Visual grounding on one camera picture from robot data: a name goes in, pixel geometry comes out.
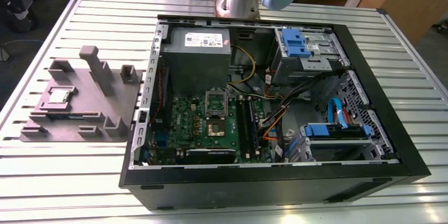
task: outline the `power supply label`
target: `power supply label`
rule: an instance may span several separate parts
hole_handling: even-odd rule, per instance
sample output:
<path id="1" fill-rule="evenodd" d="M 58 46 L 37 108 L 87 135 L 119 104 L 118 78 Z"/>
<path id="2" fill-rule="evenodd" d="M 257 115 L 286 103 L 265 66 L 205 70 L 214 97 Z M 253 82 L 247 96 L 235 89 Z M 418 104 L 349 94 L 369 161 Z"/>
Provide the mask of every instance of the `power supply label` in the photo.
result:
<path id="1" fill-rule="evenodd" d="M 185 34 L 185 47 L 222 47 L 222 34 Z"/>

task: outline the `slotted aluminum surface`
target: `slotted aluminum surface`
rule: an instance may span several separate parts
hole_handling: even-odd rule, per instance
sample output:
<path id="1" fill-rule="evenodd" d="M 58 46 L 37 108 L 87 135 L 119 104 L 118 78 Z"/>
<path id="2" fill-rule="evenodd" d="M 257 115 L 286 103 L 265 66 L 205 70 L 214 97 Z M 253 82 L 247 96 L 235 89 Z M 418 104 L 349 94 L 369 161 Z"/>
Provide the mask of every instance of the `slotted aluminum surface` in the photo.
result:
<path id="1" fill-rule="evenodd" d="M 50 79 L 45 68 L 54 58 L 69 59 L 73 67 L 86 67 L 77 52 L 82 45 L 94 45 L 110 68 L 131 64 L 145 70 L 157 14 L 211 16 L 211 6 L 211 0 L 70 0 L 0 113 L 0 221 L 445 222 L 446 91 L 386 16 L 373 9 L 294 4 L 279 12 L 259 7 L 259 14 L 262 19 L 347 26 L 431 172 L 410 185 L 390 187 L 353 203 L 149 212 L 117 187 L 125 143 L 18 141 Z"/>

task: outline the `ram slot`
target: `ram slot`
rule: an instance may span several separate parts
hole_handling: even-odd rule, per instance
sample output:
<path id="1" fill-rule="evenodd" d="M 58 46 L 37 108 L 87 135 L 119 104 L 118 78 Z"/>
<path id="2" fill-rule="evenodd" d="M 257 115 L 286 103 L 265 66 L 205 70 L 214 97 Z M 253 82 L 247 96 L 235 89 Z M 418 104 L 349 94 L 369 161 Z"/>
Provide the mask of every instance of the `ram slot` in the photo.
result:
<path id="1" fill-rule="evenodd" d="M 239 154 L 241 158 L 250 158 L 249 152 L 249 131 L 245 125 L 245 100 L 238 98 L 235 103 L 235 122 L 237 122 L 237 137 L 239 139 Z"/>
<path id="2" fill-rule="evenodd" d="M 249 99 L 246 102 L 246 106 L 249 108 L 249 113 L 247 113 L 247 128 L 249 128 L 249 143 L 250 143 L 250 153 L 253 153 L 253 155 L 259 155 L 259 145 L 258 145 L 258 136 L 257 136 L 257 123 L 255 123 L 255 119 L 254 119 L 254 112 L 253 112 L 253 105 L 251 105 L 251 100 Z"/>

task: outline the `cable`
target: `cable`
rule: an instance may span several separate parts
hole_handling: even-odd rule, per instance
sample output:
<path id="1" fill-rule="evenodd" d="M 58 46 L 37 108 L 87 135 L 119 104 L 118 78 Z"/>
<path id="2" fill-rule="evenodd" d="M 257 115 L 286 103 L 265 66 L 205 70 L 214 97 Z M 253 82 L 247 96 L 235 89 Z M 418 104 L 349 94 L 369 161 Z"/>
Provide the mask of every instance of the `cable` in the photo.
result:
<path id="1" fill-rule="evenodd" d="M 350 117 L 350 115 L 349 115 L 349 113 L 347 113 L 345 107 L 342 108 L 342 112 L 343 112 L 345 116 L 347 117 L 347 118 L 346 118 L 347 121 L 349 121 L 350 123 L 354 123 L 353 118 Z"/>
<path id="2" fill-rule="evenodd" d="M 331 72 L 322 72 L 318 75 L 315 75 L 313 78 L 310 78 L 306 82 L 303 82 L 302 84 L 299 84 L 298 86 L 295 86 L 289 92 L 287 94 L 283 96 L 283 98 L 279 101 L 279 104 L 277 106 L 277 110 L 273 113 L 271 116 L 269 116 L 267 118 L 263 119 L 265 122 L 270 121 L 271 118 L 275 117 L 275 115 L 278 113 L 281 113 L 286 107 L 290 104 L 290 101 L 294 97 L 297 97 L 302 92 L 305 92 L 306 90 L 309 90 L 309 88 L 323 78 L 329 77 L 329 76 L 337 76 L 339 74 L 342 74 L 345 72 L 343 69 L 338 69 L 334 70 Z"/>
<path id="3" fill-rule="evenodd" d="M 227 84 L 238 84 L 238 83 L 242 83 L 242 82 L 247 81 L 251 78 L 251 76 L 254 75 L 255 62 L 254 62 L 254 59 L 253 59 L 251 55 L 239 46 L 231 45 L 230 47 L 237 48 L 249 57 L 250 62 L 251 62 L 251 72 L 250 72 L 249 76 L 245 77 L 239 81 L 227 82 Z"/>
<path id="4" fill-rule="evenodd" d="M 285 140 L 282 137 L 282 118 L 279 118 L 275 126 L 275 133 L 277 133 L 277 146 L 279 147 L 281 150 L 283 150 L 285 147 Z M 281 152 L 281 155 L 274 155 L 274 162 L 275 163 L 282 163 L 283 162 L 283 156 L 285 156 L 285 152 Z"/>
<path id="5" fill-rule="evenodd" d="M 330 98 L 327 101 L 327 122 L 333 122 L 333 106 L 335 106 L 337 122 L 342 126 L 342 129 L 346 129 L 347 126 L 343 119 L 342 103 L 338 98 Z"/>
<path id="6" fill-rule="evenodd" d="M 285 112 L 286 112 L 286 111 L 283 111 L 283 112 L 281 113 L 281 115 L 277 117 L 277 119 L 273 121 L 271 125 L 269 126 L 267 130 L 265 131 L 265 133 L 263 133 L 263 135 L 262 135 L 262 139 L 263 139 L 263 140 L 265 140 L 265 139 L 267 139 L 267 140 L 273 140 L 273 139 L 274 139 L 274 138 L 266 137 L 266 135 L 267 135 L 267 133 L 270 132 L 273 126 L 274 126 L 274 125 L 277 124 L 277 122 L 279 121 L 281 117 L 285 115 Z"/>
<path id="7" fill-rule="evenodd" d="M 9 55 L 9 59 L 7 60 L 3 59 L 2 50 L 3 50 L 5 45 L 13 44 L 13 43 L 17 43 L 17 42 L 38 42 L 38 43 L 43 43 L 43 41 L 37 40 L 37 39 L 17 39 L 17 40 L 11 40 L 11 41 L 7 41 L 6 43 L 0 44 L 0 59 L 1 59 L 0 62 L 1 63 L 9 64 L 11 62 L 11 56 L 10 55 Z"/>
<path id="8" fill-rule="evenodd" d="M 37 40 L 37 39 L 17 39 L 17 40 L 11 40 L 11 41 L 9 41 L 6 43 L 0 44 L 0 46 L 5 46 L 5 45 L 15 43 L 15 42 L 38 42 L 38 43 L 43 43 L 42 40 Z"/>
<path id="9" fill-rule="evenodd" d="M 10 61 L 11 61 L 11 58 L 9 57 L 7 58 L 7 60 L 5 60 L 3 58 L 2 58 L 2 47 L 1 47 L 1 45 L 0 45 L 0 58 L 1 58 L 1 63 L 3 63 L 3 64 L 9 64 L 10 63 Z"/>
<path id="10" fill-rule="evenodd" d="M 269 98 L 275 98 L 275 96 L 274 96 L 274 95 L 270 95 L 269 92 L 267 92 L 269 87 L 270 87 L 270 85 L 266 84 L 266 85 L 265 85 L 265 88 L 263 88 L 263 96 L 265 96 L 265 97 L 269 97 Z"/>
<path id="11" fill-rule="evenodd" d="M 233 89 L 237 93 L 239 93 L 239 94 L 242 94 L 242 95 L 247 95 L 247 96 L 258 97 L 258 98 L 262 98 L 262 99 L 273 100 L 273 98 L 263 97 L 263 96 L 261 96 L 261 95 L 258 95 L 258 94 L 250 94 L 250 93 L 243 92 L 241 89 L 238 89 L 234 85 L 231 85 L 231 84 L 229 84 L 229 83 L 227 83 L 227 86 L 230 86 L 231 89 Z"/>
<path id="12" fill-rule="evenodd" d="M 243 80 L 243 72 L 239 74 L 239 77 L 241 77 L 241 80 Z M 257 92 L 254 91 L 254 89 L 251 88 L 249 83 L 246 83 L 246 82 L 242 82 L 242 83 L 249 88 L 250 92 L 255 94 Z"/>
<path id="13" fill-rule="evenodd" d="M 161 104 L 162 104 L 162 102 L 161 102 L 161 70 L 158 70 L 157 71 L 158 72 L 158 107 L 157 107 L 157 110 L 155 110 L 155 113 L 154 113 L 154 116 L 151 117 L 151 120 L 150 120 L 150 122 L 149 122 L 149 125 L 154 122 L 154 120 L 155 120 L 155 116 L 157 116 L 157 114 L 158 114 L 158 111 L 159 111 L 159 109 L 161 109 Z"/>

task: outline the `yellow wire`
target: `yellow wire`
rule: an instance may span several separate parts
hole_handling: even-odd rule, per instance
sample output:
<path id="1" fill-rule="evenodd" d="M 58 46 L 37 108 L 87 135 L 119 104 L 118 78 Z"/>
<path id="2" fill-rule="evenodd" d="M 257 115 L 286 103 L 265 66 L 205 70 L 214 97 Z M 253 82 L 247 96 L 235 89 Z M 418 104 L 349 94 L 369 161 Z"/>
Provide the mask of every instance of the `yellow wire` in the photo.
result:
<path id="1" fill-rule="evenodd" d="M 254 59 L 253 59 L 251 55 L 239 46 L 231 45 L 231 47 L 235 47 L 238 50 L 241 50 L 241 52 L 249 57 L 249 59 L 251 61 L 251 72 L 250 72 L 249 76 L 245 77 L 241 81 L 230 81 L 229 82 L 229 84 L 238 84 L 238 83 L 245 82 L 254 75 L 255 62 L 254 62 Z"/>

